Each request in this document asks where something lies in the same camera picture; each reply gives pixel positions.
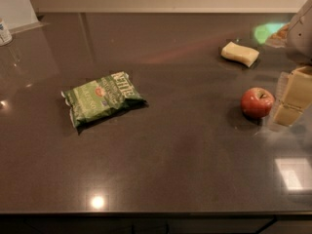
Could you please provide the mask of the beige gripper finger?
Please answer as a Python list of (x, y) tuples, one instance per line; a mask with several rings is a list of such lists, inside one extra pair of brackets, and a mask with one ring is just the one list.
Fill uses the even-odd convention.
[(273, 122), (291, 126), (312, 104), (312, 66), (299, 66), (291, 73), (282, 72), (278, 80), (276, 99)]

